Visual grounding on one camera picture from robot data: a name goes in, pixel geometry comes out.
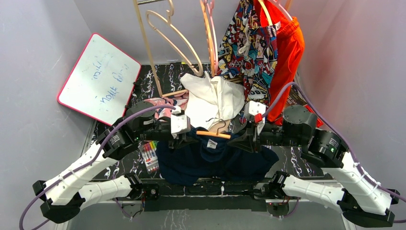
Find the navy blue shorts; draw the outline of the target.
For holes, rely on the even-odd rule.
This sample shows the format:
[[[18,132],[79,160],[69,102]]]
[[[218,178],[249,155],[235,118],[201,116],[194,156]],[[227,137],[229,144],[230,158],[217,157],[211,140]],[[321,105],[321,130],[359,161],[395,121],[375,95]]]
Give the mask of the navy blue shorts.
[[[263,146],[260,152],[247,152],[229,146],[224,138],[197,135],[204,128],[192,128],[188,137],[197,140],[180,149],[171,149],[167,141],[157,143],[161,176],[170,184],[191,186],[199,178],[224,181],[258,181],[264,179],[279,161],[278,155]]]

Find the orange hanger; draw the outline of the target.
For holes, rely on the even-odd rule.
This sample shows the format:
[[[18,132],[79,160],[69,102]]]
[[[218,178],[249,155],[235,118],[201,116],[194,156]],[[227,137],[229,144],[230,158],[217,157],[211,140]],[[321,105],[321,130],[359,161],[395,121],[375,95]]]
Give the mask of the orange hanger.
[[[220,119],[220,118],[217,118],[217,117],[213,117],[213,118],[210,118],[209,120],[206,120],[206,122],[209,122],[209,121],[211,121],[211,120],[213,120],[213,119],[217,119],[217,120],[220,120],[220,121],[224,121],[223,119]],[[197,135],[201,135],[201,136],[211,136],[211,137],[217,137],[217,138],[224,138],[224,139],[230,139],[231,138],[231,135],[229,135],[229,134],[225,134],[225,133],[215,133],[215,132],[210,132],[210,131],[200,131],[200,130],[197,130],[196,131],[196,134]]]

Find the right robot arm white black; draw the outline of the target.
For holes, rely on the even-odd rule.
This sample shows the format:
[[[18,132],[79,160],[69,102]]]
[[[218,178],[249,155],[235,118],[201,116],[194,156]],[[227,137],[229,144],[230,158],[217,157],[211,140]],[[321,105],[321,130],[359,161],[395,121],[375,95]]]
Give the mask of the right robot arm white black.
[[[340,187],[278,171],[268,183],[253,188],[255,198],[304,198],[334,209],[364,228],[393,226],[395,215],[390,206],[399,202],[398,191],[383,191],[367,172],[360,172],[347,143],[339,135],[316,127],[316,114],[304,106],[292,105],[283,111],[282,125],[275,126],[266,121],[265,112],[264,104],[248,102],[244,109],[248,123],[242,136],[229,144],[251,153],[258,153],[263,146],[299,147],[303,159],[330,174]]]

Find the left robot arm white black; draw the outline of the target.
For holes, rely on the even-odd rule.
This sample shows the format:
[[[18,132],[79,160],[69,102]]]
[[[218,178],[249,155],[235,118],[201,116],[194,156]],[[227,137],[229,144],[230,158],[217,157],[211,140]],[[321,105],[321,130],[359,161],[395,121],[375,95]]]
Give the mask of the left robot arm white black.
[[[102,201],[126,197],[140,199],[145,194],[142,182],[135,173],[116,179],[93,183],[93,178],[133,153],[142,141],[168,141],[173,147],[193,142],[186,136],[190,120],[179,106],[163,105],[170,116],[155,118],[159,106],[140,102],[118,118],[98,140],[74,163],[48,181],[33,184],[36,198],[42,201],[43,216],[54,223],[64,223],[81,210]]]

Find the beige shorts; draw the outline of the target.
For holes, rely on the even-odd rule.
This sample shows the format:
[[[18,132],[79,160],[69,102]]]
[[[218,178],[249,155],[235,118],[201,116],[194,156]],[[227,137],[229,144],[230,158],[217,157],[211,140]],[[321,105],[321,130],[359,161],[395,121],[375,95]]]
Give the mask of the beige shorts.
[[[231,120],[225,120],[225,121],[219,121],[215,124],[212,125],[212,127],[209,129],[210,132],[215,132],[215,133],[225,133],[230,131],[230,123]]]

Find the white shorts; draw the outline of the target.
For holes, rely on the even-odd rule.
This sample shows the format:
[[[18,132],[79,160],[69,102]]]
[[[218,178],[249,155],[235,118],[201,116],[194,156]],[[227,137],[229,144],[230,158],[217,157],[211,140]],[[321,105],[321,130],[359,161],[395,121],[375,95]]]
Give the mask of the white shorts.
[[[189,91],[185,114],[195,128],[209,130],[216,122],[233,119],[245,105],[242,85],[212,78],[208,72],[202,77],[186,73],[180,82]]]

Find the comic print shorts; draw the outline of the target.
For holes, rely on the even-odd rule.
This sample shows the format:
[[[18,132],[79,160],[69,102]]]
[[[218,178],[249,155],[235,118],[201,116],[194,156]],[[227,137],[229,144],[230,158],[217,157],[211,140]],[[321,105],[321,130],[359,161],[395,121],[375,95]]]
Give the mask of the comic print shorts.
[[[269,88],[277,65],[280,22],[261,26],[250,0],[241,0],[218,49],[217,75],[242,78],[246,101],[269,105]]]

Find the orange shorts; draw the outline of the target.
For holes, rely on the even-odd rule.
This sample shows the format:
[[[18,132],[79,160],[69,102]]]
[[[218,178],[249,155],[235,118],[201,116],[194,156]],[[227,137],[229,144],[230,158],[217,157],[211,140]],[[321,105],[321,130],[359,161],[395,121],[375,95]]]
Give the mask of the orange shorts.
[[[263,3],[265,9],[258,0],[253,1],[259,25],[268,25],[265,11],[268,11],[274,22],[281,23],[279,30],[276,32],[277,65],[269,90],[271,102],[274,102],[282,87],[293,81],[305,50],[305,41],[296,17],[289,19],[277,6],[268,0],[265,0]]]

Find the yellow hanger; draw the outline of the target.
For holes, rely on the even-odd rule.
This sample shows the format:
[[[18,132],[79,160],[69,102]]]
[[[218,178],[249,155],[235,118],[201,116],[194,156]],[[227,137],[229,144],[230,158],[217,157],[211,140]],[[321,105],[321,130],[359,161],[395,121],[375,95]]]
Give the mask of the yellow hanger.
[[[267,19],[268,24],[269,24],[270,26],[272,26],[272,25],[273,25],[273,22],[272,22],[272,19],[271,19],[270,14],[269,14],[269,12],[268,12],[268,9],[267,9],[267,7],[266,7],[266,4],[264,3],[264,0],[258,0],[258,2],[259,2],[259,4],[261,5],[261,7],[262,7],[262,9],[263,9],[263,11],[264,11],[264,14],[265,14],[265,16],[266,16],[266,19]]]

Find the beige wooden hanger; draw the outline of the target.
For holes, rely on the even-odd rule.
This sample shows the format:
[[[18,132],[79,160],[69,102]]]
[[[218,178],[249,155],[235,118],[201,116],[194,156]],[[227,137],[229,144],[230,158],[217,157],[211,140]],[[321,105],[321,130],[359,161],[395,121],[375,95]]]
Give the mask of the beige wooden hanger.
[[[195,76],[201,77],[204,74],[202,61],[186,36],[181,33],[181,31],[172,22],[172,17],[175,14],[173,1],[169,0],[167,3],[169,8],[165,10],[164,14],[154,10],[146,11],[147,24],[165,42],[168,43],[168,45],[180,56],[181,60],[189,66]],[[186,46],[196,61],[196,66],[193,64],[191,58],[189,58],[184,52],[184,49],[180,47],[180,44]]]

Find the pink hanger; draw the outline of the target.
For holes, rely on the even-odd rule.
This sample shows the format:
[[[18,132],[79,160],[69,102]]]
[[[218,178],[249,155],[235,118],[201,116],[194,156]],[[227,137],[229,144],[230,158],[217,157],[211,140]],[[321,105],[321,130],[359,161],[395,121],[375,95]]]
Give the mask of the pink hanger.
[[[200,6],[203,13],[204,28],[211,66],[211,76],[215,77],[218,69],[218,47],[213,20],[214,0],[201,0]]]

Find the colour marker pack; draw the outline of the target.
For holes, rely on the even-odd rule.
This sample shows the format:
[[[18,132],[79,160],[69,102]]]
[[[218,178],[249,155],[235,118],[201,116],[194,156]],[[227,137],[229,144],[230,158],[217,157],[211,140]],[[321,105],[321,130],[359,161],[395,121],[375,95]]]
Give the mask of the colour marker pack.
[[[154,173],[159,170],[158,157],[156,155],[156,146],[154,141],[142,141],[139,147],[143,162],[146,166],[148,174]]]

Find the dark book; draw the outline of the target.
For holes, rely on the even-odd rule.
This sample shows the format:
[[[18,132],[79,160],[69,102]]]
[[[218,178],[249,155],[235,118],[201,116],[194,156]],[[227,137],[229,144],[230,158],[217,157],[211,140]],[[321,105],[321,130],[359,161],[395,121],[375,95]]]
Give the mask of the dark book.
[[[287,101],[285,103],[285,107],[291,105],[302,105],[302,106],[307,105],[307,101],[302,97],[300,92],[294,86],[291,86],[290,88]]]

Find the red plastic bin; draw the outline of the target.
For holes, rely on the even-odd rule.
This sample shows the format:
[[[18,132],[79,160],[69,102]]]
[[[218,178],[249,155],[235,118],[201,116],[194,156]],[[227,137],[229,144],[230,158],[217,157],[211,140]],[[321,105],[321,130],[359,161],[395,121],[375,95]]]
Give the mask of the red plastic bin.
[[[322,119],[317,116],[317,120],[316,120],[316,127],[319,128],[324,124],[324,122],[322,121]]]

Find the pink framed whiteboard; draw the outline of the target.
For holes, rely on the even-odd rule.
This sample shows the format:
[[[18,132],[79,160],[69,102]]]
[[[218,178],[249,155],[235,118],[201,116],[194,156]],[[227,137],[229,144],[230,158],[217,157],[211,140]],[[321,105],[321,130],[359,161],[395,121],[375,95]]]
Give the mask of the pink framed whiteboard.
[[[112,125],[126,111],[141,64],[97,33],[89,38],[57,101]]]

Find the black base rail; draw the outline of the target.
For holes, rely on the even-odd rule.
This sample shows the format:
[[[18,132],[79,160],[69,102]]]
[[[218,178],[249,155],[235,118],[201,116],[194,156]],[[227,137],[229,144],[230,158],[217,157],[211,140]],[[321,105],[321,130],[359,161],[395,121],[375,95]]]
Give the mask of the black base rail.
[[[287,188],[287,185],[275,178],[266,178],[259,182],[199,179],[192,185],[176,185],[163,179],[147,179],[142,182],[135,175],[126,174],[114,180],[86,184],[72,199],[80,208],[117,198],[141,200],[149,204],[155,201],[163,203],[165,197],[236,199],[249,196],[252,199],[288,199],[290,195]]]

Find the wooden rack frame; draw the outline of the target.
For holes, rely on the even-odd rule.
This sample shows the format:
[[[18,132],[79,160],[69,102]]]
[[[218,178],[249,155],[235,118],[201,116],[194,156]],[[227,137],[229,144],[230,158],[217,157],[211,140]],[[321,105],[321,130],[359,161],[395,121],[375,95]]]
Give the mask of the wooden rack frame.
[[[159,79],[159,77],[157,75],[157,72],[156,72],[154,60],[153,60],[153,57],[152,57],[152,53],[151,53],[148,38],[147,38],[147,35],[146,35],[146,32],[145,32],[141,12],[140,12],[140,9],[139,9],[139,5],[157,2],[157,0],[145,0],[145,1],[141,1],[141,2],[138,2],[136,0],[132,0],[132,2],[133,2],[133,5],[134,5],[135,13],[137,15],[140,31],[141,31],[142,38],[143,38],[143,41],[144,41],[145,49],[147,51],[149,64],[150,64],[150,67],[151,67],[151,70],[152,70],[152,73],[153,73],[153,76],[154,76],[154,81],[155,81],[159,96],[160,97],[172,97],[172,96],[176,96],[176,95],[179,95],[179,94],[182,94],[182,93],[186,93],[187,90],[180,90],[180,91],[170,92],[170,93],[166,93],[166,94],[162,93],[162,88],[161,88],[161,85],[160,85],[160,79]]]

